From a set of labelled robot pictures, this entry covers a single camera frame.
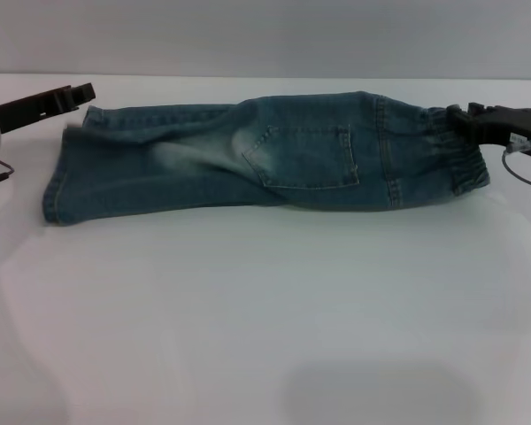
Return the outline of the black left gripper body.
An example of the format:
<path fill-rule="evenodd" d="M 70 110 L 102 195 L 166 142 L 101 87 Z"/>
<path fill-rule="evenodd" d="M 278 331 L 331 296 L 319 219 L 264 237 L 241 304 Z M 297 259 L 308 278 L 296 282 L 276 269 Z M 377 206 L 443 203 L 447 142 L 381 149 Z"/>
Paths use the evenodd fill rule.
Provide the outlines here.
<path fill-rule="evenodd" d="M 41 120 L 63 114 L 48 113 L 48 100 L 52 91 L 0 104 L 0 132 L 6 134 Z"/>

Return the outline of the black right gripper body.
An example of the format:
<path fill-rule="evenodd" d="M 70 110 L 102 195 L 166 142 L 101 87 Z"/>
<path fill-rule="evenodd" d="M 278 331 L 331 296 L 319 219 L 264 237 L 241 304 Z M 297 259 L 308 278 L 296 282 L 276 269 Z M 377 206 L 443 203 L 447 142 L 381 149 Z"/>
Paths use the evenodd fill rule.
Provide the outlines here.
<path fill-rule="evenodd" d="M 477 121 L 477 144 L 507 147 L 516 143 L 521 152 L 531 157 L 531 108 L 497 105 L 491 120 Z"/>

